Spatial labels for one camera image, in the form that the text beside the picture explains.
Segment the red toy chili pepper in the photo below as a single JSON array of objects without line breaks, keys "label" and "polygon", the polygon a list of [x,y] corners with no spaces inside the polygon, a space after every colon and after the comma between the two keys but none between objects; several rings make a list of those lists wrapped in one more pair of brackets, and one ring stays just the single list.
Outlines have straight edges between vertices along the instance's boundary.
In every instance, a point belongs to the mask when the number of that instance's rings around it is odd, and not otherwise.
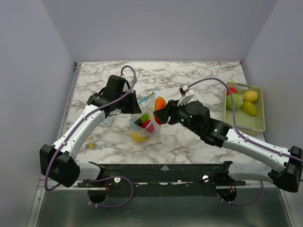
[{"label": "red toy chili pepper", "polygon": [[[166,106],[166,104],[167,104],[166,101],[162,97],[159,96],[156,98],[154,110],[157,111],[157,110],[163,109]],[[157,116],[154,116],[154,119],[158,125],[162,124],[162,122],[160,121],[160,119]]]}]

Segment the green toy pepper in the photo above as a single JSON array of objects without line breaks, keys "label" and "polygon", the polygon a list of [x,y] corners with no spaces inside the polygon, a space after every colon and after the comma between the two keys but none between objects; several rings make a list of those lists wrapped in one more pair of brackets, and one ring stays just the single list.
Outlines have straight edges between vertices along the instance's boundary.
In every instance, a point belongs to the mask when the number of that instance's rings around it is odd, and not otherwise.
[{"label": "green toy pepper", "polygon": [[145,121],[147,120],[151,120],[151,117],[147,114],[147,113],[144,113],[140,119],[142,120],[142,122],[144,123]]}]

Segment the dark purple toy eggplant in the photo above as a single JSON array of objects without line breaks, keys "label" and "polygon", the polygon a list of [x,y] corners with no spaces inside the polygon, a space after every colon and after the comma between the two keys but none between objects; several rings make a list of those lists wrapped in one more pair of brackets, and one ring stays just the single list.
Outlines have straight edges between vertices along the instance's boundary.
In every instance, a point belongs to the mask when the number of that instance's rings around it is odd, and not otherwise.
[{"label": "dark purple toy eggplant", "polygon": [[135,121],[135,124],[138,125],[139,127],[142,127],[143,122],[142,122],[141,119],[137,119],[137,120]]}]

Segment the clear zip top bag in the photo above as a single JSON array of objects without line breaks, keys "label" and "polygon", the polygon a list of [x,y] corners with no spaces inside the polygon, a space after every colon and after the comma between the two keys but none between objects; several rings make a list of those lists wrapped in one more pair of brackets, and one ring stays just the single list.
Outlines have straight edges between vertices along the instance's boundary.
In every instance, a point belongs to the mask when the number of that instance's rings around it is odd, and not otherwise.
[{"label": "clear zip top bag", "polygon": [[157,133],[159,126],[153,114],[155,103],[156,95],[154,92],[149,93],[138,102],[142,112],[133,114],[129,119],[129,127],[133,140],[144,142]]}]

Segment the red toy tomato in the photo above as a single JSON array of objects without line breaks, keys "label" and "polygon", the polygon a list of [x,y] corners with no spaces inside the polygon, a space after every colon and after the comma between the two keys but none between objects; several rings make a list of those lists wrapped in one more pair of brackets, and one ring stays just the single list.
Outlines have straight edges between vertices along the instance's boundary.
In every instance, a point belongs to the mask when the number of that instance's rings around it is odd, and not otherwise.
[{"label": "red toy tomato", "polygon": [[142,124],[142,128],[144,133],[154,134],[156,132],[156,128],[152,120],[144,121]]}]

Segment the yellow toy lemon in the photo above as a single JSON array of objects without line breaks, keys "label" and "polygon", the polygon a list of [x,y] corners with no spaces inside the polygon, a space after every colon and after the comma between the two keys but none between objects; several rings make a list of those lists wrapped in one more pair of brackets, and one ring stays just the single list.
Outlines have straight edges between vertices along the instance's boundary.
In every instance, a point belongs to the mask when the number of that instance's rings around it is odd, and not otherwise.
[{"label": "yellow toy lemon", "polygon": [[254,103],[258,100],[258,93],[256,91],[248,90],[242,97],[244,101]]},{"label": "yellow toy lemon", "polygon": [[132,132],[132,138],[136,142],[144,142],[147,140],[147,137],[139,137],[138,133],[135,131]]}]

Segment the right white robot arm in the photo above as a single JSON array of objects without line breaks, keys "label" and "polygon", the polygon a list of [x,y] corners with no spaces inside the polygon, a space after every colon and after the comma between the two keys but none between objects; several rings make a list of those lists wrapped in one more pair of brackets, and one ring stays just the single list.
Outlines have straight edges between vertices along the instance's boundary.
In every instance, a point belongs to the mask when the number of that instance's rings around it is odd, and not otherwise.
[{"label": "right white robot arm", "polygon": [[283,148],[252,138],[223,121],[211,118],[209,109],[199,101],[179,106],[177,101],[170,100],[153,114],[162,124],[180,123],[208,145],[235,150],[261,162],[260,165],[248,166],[230,164],[229,169],[218,173],[221,184],[255,180],[273,183],[287,192],[298,192],[303,171],[301,148]]}]

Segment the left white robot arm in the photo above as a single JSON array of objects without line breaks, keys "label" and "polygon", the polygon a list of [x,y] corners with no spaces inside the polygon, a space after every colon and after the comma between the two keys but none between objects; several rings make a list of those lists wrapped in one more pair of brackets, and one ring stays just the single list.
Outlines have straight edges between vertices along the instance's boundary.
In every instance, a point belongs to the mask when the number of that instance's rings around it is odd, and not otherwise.
[{"label": "left white robot arm", "polygon": [[89,180],[93,186],[101,186],[105,181],[101,166],[92,162],[77,164],[76,156],[87,137],[113,111],[119,109],[123,114],[141,112],[133,90],[135,82],[129,82],[123,76],[111,75],[106,86],[89,97],[82,114],[68,131],[53,145],[44,144],[41,147],[42,175],[65,187],[79,180]]}]

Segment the clear plastic packet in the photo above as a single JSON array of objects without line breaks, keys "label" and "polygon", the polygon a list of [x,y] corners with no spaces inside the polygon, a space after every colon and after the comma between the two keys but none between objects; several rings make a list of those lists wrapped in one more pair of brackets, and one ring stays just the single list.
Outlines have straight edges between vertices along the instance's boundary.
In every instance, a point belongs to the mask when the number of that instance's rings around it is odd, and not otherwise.
[{"label": "clear plastic packet", "polygon": [[102,123],[101,125],[102,126],[105,126],[105,127],[110,127],[111,123],[112,123],[112,120],[113,120],[113,116],[108,116]]}]

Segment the small yellow connector sticker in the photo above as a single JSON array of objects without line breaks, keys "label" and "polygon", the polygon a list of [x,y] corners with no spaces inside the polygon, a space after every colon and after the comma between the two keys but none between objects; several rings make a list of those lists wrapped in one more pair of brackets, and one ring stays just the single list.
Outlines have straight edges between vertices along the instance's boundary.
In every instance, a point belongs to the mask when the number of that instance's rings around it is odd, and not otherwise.
[{"label": "small yellow connector sticker", "polygon": [[98,147],[97,141],[92,137],[87,137],[85,149],[86,150],[95,150]]}]

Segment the red toy strawberry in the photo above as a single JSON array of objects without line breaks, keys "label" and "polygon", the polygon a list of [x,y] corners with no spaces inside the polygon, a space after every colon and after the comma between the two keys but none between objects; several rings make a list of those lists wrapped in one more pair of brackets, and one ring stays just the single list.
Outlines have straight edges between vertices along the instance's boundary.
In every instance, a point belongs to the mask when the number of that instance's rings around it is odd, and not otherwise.
[{"label": "red toy strawberry", "polygon": [[226,91],[226,95],[228,96],[230,93],[237,93],[237,89],[233,88],[233,87],[229,87]]}]

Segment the green toy cabbage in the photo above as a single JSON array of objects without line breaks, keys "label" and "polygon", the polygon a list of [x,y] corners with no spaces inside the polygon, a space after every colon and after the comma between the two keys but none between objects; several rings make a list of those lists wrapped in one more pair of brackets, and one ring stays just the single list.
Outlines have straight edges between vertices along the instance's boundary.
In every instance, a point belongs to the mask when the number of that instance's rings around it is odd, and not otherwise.
[{"label": "green toy cabbage", "polygon": [[[243,97],[242,97],[242,94],[235,94],[233,93],[232,94],[232,97],[233,97],[233,100],[234,100],[234,107],[235,107],[235,110],[238,110],[241,108],[242,104],[243,104]],[[228,110],[231,110],[233,109],[233,105],[232,105],[232,97],[231,95],[229,94],[227,97],[226,97],[226,108]]]}]

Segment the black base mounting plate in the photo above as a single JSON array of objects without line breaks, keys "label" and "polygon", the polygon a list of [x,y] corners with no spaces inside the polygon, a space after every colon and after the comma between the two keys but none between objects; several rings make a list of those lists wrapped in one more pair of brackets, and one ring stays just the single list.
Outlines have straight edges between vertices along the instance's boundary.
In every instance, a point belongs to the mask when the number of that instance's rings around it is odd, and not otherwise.
[{"label": "black base mounting plate", "polygon": [[244,181],[229,177],[231,162],[222,164],[103,164],[99,178],[107,182],[84,180],[80,188],[91,191],[108,188],[110,197],[127,197],[133,184],[133,196],[216,196],[217,187],[244,186]]}]

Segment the yellow toy starfruit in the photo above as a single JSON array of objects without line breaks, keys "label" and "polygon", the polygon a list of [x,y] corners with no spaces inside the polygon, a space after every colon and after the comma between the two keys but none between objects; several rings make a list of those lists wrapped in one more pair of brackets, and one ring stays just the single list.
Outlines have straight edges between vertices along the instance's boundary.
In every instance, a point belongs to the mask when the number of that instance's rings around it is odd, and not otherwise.
[{"label": "yellow toy starfruit", "polygon": [[257,116],[258,115],[258,110],[256,108],[256,106],[250,102],[246,102],[244,101],[242,106],[241,106],[241,110],[250,116]]}]

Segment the beige plastic basket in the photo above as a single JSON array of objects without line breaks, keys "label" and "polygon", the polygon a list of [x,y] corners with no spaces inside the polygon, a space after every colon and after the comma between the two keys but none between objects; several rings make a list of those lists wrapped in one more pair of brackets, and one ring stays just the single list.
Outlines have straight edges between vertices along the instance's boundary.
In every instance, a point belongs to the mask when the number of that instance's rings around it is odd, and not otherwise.
[{"label": "beige plastic basket", "polygon": [[232,91],[223,92],[222,120],[234,125],[249,135],[258,135],[265,131],[263,90],[260,87],[235,82],[228,82]]}]

